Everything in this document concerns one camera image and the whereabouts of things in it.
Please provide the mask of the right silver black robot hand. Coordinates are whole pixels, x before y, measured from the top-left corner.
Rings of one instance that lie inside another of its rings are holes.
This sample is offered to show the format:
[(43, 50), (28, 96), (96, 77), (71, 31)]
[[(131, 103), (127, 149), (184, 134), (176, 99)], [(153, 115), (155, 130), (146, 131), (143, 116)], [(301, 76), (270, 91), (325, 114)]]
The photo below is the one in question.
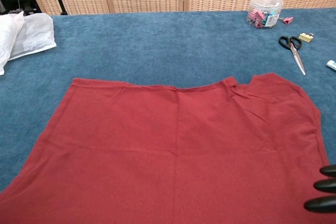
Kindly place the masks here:
[(332, 195), (310, 199), (303, 204), (305, 210), (321, 214), (335, 213), (335, 165), (320, 168), (319, 172), (327, 179), (319, 180), (313, 184), (314, 189)]

